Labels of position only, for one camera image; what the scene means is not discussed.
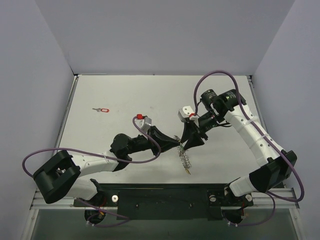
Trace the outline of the silver metal keyring disc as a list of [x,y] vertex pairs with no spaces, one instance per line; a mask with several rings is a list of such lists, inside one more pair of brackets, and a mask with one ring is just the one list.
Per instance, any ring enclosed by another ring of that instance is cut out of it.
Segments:
[[[173,137],[180,143],[180,145],[182,144],[181,139],[177,135],[174,135]],[[190,162],[189,156],[186,154],[185,150],[181,149],[180,145],[177,147],[178,156],[180,158],[180,161],[182,162],[183,168],[189,169],[190,171],[190,169],[192,168],[192,164]]]

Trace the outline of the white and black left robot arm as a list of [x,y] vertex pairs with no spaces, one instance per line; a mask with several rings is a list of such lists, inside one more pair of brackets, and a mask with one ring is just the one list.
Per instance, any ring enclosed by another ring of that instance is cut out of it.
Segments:
[[96,181],[85,180],[83,176],[123,170],[132,161],[129,155],[133,153],[151,150],[154,156],[158,156],[180,145],[178,140],[163,134],[155,126],[151,126],[147,134],[134,138],[117,134],[110,146],[115,157],[87,153],[71,155],[68,150],[58,151],[35,171],[32,178],[47,204],[74,197],[97,206],[103,200],[103,193]]

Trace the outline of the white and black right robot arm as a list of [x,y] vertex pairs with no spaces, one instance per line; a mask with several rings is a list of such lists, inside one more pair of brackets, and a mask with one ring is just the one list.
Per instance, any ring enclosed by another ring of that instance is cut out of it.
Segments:
[[250,111],[246,100],[243,97],[237,98],[235,89],[220,95],[209,89],[201,95],[200,102],[207,110],[200,117],[196,116],[190,106],[184,106],[178,111],[178,117],[184,123],[180,140],[184,144],[183,149],[204,145],[208,139],[206,133],[221,127],[225,121],[241,136],[259,166],[226,186],[223,192],[226,203],[234,205],[242,196],[254,191],[265,193],[291,175],[291,167],[297,161],[296,154],[292,150],[285,151],[270,137]]

